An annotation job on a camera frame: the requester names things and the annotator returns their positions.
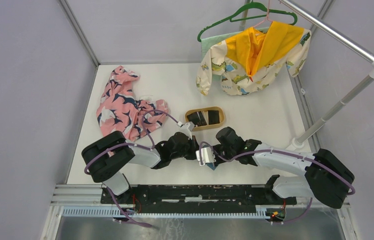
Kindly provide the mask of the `blue leather card holder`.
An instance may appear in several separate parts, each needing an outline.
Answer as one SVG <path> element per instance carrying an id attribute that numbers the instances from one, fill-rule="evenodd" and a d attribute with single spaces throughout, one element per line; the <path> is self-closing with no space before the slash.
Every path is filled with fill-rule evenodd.
<path id="1" fill-rule="evenodd" d="M 217 165 L 214 162 L 206 163 L 206 166 L 212 169 L 213 171 L 216 169 Z"/>

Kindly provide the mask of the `oval wooden tray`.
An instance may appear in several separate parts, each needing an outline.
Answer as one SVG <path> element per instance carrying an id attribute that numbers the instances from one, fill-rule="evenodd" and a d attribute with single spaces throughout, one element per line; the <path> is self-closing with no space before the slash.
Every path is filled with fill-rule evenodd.
<path id="1" fill-rule="evenodd" d="M 188 110 L 185 120 L 193 125 L 192 131 L 220 128 L 225 123 L 225 114 L 218 106 Z"/>

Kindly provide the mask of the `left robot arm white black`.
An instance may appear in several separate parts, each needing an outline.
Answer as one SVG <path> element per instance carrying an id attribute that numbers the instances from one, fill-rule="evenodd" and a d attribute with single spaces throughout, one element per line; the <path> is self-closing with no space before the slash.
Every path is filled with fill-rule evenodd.
<path id="1" fill-rule="evenodd" d="M 132 197 L 130 184 L 120 172 L 125 165 L 137 164 L 158 170 L 176 159 L 196 160 L 198 149 L 195 137 L 182 132 L 176 132 L 151 148 L 131 142 L 122 132 L 116 131 L 85 147 L 81 156 L 86 164 L 84 172 L 95 183 L 110 188 L 114 199 L 125 204 Z"/>

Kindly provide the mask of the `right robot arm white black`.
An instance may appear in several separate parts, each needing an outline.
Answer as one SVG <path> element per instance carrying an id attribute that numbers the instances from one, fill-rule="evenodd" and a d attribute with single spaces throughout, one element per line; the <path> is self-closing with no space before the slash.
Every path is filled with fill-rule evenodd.
<path id="1" fill-rule="evenodd" d="M 200 165 L 238 161 L 281 170 L 290 176 L 275 176 L 263 191 L 266 202 L 276 204 L 289 197 L 316 198 L 322 204 L 340 209 L 346 197 L 354 195 L 354 174 L 329 150 L 316 153 L 272 147 L 260 140 L 243 140 L 231 127 L 216 134 L 219 144 L 199 144 Z"/>

